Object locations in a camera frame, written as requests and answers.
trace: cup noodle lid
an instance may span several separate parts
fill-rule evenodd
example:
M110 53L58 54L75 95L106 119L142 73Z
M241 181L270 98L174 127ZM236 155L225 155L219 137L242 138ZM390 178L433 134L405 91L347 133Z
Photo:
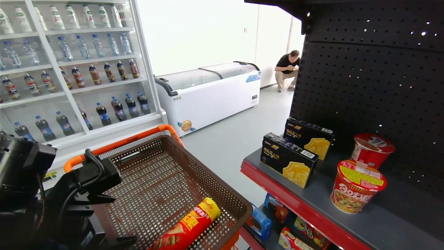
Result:
M369 192L379 192L387 186L385 176L364 163L353 160L341 161L337 165L337 171L344 181Z
M355 135L355 142L362 148L376 151L379 153L393 153L395 145L379 135L370 133L360 133Z

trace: man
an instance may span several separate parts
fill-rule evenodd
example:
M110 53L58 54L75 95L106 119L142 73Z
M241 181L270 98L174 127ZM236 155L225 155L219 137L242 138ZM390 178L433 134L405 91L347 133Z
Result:
M296 85L296 76L299 70L299 62L301 59L299 58L299 51L293 50L290 54L283 55L274 67L276 71L276 82L277 82L277 91L280 92L282 88L285 88L284 79L294 77L294 80L291 82L288 90L294 91L294 86Z

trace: black snack box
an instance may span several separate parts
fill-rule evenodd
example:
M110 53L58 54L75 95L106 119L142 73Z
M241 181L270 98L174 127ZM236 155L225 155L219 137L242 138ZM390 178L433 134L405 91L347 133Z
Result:
M307 186L318 156L294 143L268 133L262 142L261 161L301 188Z
M283 137L324 160L335 133L318 125L289 117Z

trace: refrigerated display cabinet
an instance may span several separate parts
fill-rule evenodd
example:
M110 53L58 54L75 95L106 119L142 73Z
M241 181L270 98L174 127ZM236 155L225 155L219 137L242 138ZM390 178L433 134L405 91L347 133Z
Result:
M179 136L257 105L260 81L256 65L238 61L155 79L160 105Z
M58 148L48 173L167 123L135 0L2 0L0 9L0 130Z

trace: barcode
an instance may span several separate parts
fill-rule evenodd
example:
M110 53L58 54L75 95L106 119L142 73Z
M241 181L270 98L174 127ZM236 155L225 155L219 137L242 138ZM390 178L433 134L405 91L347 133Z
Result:
M303 150L303 151L301 152L301 154L305 155L306 157L308 157L308 158L310 158L310 159L314 157L314 154L308 152L307 150Z
M327 132L327 133L329 133L329 134L331 134L331 133L333 133L333 131L332 130L330 130L330 129L321 129L322 131L324 131L324 132Z

